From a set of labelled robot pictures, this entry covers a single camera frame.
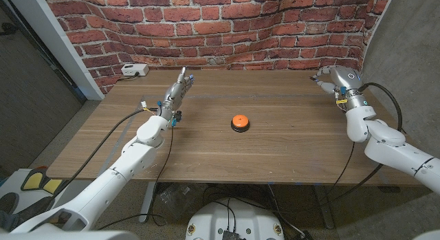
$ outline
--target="white power strip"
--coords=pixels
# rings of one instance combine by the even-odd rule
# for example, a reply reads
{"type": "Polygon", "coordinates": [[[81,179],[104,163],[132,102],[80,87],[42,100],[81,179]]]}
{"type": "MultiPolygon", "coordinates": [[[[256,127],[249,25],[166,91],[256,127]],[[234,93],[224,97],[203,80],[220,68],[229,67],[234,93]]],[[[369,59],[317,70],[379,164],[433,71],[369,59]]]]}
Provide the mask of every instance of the white power strip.
{"type": "Polygon", "coordinates": [[[136,72],[139,72],[139,76],[145,76],[150,69],[145,64],[125,64],[121,70],[124,76],[135,76],[136,72]]]}

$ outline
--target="wire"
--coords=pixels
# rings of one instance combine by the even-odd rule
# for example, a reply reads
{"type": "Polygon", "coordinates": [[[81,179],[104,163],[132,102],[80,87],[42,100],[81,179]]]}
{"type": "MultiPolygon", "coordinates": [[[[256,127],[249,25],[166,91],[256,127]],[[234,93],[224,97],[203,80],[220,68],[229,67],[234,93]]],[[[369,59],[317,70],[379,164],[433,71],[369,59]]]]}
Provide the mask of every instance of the wire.
{"type": "MultiPolygon", "coordinates": [[[[153,213],[153,206],[154,206],[154,201],[155,201],[155,191],[156,191],[156,186],[157,186],[157,181],[159,180],[159,177],[160,177],[160,175],[162,174],[162,172],[164,171],[164,169],[165,169],[165,166],[166,166],[166,163],[168,162],[168,159],[170,158],[170,154],[171,154],[171,147],[173,147],[173,136],[174,136],[174,127],[171,127],[171,143],[170,143],[170,150],[168,151],[168,156],[166,157],[166,160],[165,160],[165,164],[163,165],[163,167],[162,167],[162,169],[160,170],[160,172],[159,172],[159,175],[157,175],[157,177],[156,177],[156,181],[155,181],[155,183],[154,183],[154,187],[153,187],[153,195],[154,195],[154,197],[153,197],[153,199],[151,200],[151,205],[150,205],[150,208],[149,208],[149,212],[151,212],[151,213],[153,213]]],[[[157,225],[157,226],[159,226],[159,224],[157,224],[157,222],[156,222],[156,219],[153,217],[153,221],[154,221],[154,223],[157,225]]]]}
{"type": "MultiPolygon", "coordinates": [[[[277,210],[280,210],[280,208],[278,207],[278,202],[276,201],[276,197],[275,197],[274,191],[272,190],[272,187],[270,186],[270,184],[268,184],[268,186],[269,186],[269,189],[270,189],[270,193],[272,194],[272,198],[274,198],[275,207],[276,207],[277,210]]],[[[283,215],[282,215],[281,213],[278,213],[278,214],[280,215],[280,218],[281,218],[281,219],[282,219],[287,225],[289,225],[290,227],[292,227],[293,229],[295,229],[296,231],[298,231],[298,232],[301,234],[301,236],[302,236],[303,238],[305,238],[305,234],[304,234],[300,229],[298,229],[297,227],[295,227],[293,224],[289,223],[288,220],[286,220],[286,219],[283,217],[283,215]]]]}
{"type": "Polygon", "coordinates": [[[345,164],[344,169],[342,170],[342,172],[341,172],[341,174],[339,175],[339,177],[338,177],[338,179],[336,180],[336,182],[335,182],[335,183],[333,184],[333,186],[330,188],[329,192],[327,192],[326,195],[325,195],[324,197],[322,197],[322,198],[319,200],[319,203],[320,203],[323,199],[325,199],[325,198],[328,197],[328,195],[331,193],[331,191],[335,188],[336,184],[337,184],[337,183],[339,182],[339,180],[341,179],[342,175],[344,175],[345,169],[346,169],[347,166],[349,165],[349,162],[350,162],[351,156],[353,155],[353,151],[354,151],[354,149],[355,149],[355,142],[353,141],[353,146],[351,147],[350,156],[349,156],[349,159],[346,161],[346,164],[345,164]]]}
{"type": "Polygon", "coordinates": [[[86,165],[90,162],[90,160],[96,154],[96,152],[98,152],[99,148],[101,148],[101,146],[104,144],[104,142],[116,130],[116,128],[118,128],[118,126],[120,124],[122,124],[126,119],[130,118],[131,116],[134,116],[135,114],[141,113],[141,112],[144,112],[144,111],[145,110],[143,110],[143,109],[134,111],[133,113],[130,113],[129,115],[125,116],[122,120],[120,120],[118,123],[116,123],[116,125],[110,130],[110,132],[102,139],[101,143],[95,148],[95,150],[85,160],[85,162],[82,164],[82,166],[74,173],[74,175],[72,175],[72,177],[70,177],[70,179],[67,180],[67,182],[65,182],[63,184],[63,186],[59,190],[57,190],[51,196],[51,198],[49,200],[47,200],[38,210],[35,211],[35,215],[34,216],[37,216],[38,214],[42,213],[50,205],[50,203],[79,175],[79,173],[84,169],[84,167],[86,167],[86,165]]]}
{"type": "Polygon", "coordinates": [[[102,230],[102,229],[104,229],[104,228],[107,228],[107,227],[109,227],[109,226],[114,225],[115,223],[119,223],[119,222],[125,221],[125,220],[127,220],[127,219],[132,219],[132,218],[134,218],[134,217],[139,217],[139,216],[161,217],[161,218],[165,221],[165,223],[164,223],[163,225],[160,225],[160,226],[165,226],[166,224],[168,224],[167,220],[166,220],[163,216],[161,216],[161,215],[154,215],[154,214],[151,214],[151,213],[141,213],[141,214],[138,214],[138,215],[131,215],[130,217],[126,217],[126,218],[124,218],[124,219],[119,219],[119,220],[117,220],[117,221],[113,221],[113,222],[108,223],[108,224],[106,224],[105,226],[99,228],[98,230],[102,230]]]}

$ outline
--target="wooden table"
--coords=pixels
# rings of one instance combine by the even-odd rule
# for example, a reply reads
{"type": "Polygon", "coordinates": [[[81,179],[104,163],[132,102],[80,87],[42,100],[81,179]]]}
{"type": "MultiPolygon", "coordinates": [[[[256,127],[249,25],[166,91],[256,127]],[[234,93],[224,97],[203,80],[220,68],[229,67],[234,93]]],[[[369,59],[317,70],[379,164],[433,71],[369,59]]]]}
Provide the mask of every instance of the wooden table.
{"type": "MultiPolygon", "coordinates": [[[[347,120],[334,97],[308,76],[315,71],[188,71],[195,84],[180,110],[183,119],[174,128],[170,159],[163,182],[247,182],[277,184],[332,184],[350,154],[347,120]],[[236,114],[250,119],[245,133],[231,129],[236,114]]],[[[142,98],[149,107],[162,100],[177,80],[178,71],[150,71],[146,77],[118,82],[50,166],[53,178],[68,178],[120,119],[135,111],[142,98]]],[[[395,127],[395,120],[376,98],[366,97],[377,117],[395,127]]],[[[111,165],[149,112],[122,124],[78,176],[94,179],[111,165]]],[[[134,179],[153,181],[164,165],[171,130],[153,165],[134,179]]],[[[366,143],[356,144],[339,184],[357,184],[377,164],[363,154],[366,143]]],[[[383,167],[369,185],[415,185],[413,177],[383,167]]]]}

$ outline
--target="floor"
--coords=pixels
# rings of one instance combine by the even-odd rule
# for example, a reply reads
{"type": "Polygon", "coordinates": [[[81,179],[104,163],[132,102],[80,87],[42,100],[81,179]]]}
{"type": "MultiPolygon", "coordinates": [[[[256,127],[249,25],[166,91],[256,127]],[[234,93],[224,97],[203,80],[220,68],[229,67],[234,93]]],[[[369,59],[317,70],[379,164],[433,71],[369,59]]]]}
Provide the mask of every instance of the floor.
{"type": "MultiPolygon", "coordinates": [[[[98,104],[96,101],[87,101],[30,167],[50,165],[98,104]]],[[[146,223],[139,223],[135,217],[107,229],[128,230],[141,239],[183,239],[190,218],[203,206],[201,197],[204,190],[213,185],[173,184],[164,192],[171,193],[185,187],[191,188],[190,192],[174,201],[163,200],[164,196],[157,196],[153,212],[167,218],[166,226],[158,227],[151,219],[146,223]]],[[[138,214],[146,186],[146,182],[130,181],[102,214],[96,228],[138,214]]],[[[258,189],[266,189],[267,185],[252,186],[253,188],[245,184],[217,186],[262,204],[267,200],[263,193],[257,192],[258,189]]],[[[317,206],[312,186],[273,185],[273,189],[278,204],[285,210],[297,211],[317,206]]],[[[347,187],[337,187],[332,194],[339,195],[346,189],[347,187]]],[[[215,190],[216,188],[209,189],[206,197],[213,200],[223,196],[214,194],[215,190]]],[[[439,205],[440,196],[424,187],[401,188],[399,193],[384,193],[377,187],[361,187],[332,203],[336,229],[324,229],[319,210],[285,215],[285,218],[301,230],[309,231],[314,239],[413,239],[423,232],[439,227],[439,205]]],[[[285,231],[296,234],[290,228],[286,228],[285,231]]]]}

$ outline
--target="yellow object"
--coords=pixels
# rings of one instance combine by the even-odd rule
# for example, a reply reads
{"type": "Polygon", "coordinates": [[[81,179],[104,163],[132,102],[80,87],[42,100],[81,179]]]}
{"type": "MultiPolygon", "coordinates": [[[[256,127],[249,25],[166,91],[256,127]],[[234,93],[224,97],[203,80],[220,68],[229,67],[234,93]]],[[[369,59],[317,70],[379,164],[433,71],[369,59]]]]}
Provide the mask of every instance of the yellow object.
{"type": "Polygon", "coordinates": [[[336,101],[336,104],[341,104],[341,103],[346,103],[346,102],[347,102],[346,99],[344,99],[344,100],[337,100],[337,101],[336,101]]]}
{"type": "Polygon", "coordinates": [[[27,179],[25,185],[23,186],[23,189],[37,189],[40,187],[41,179],[43,178],[42,173],[35,173],[27,179]]]}
{"type": "Polygon", "coordinates": [[[46,185],[44,185],[43,189],[51,194],[54,194],[61,182],[63,182],[61,179],[51,179],[46,183],[46,185]]]}

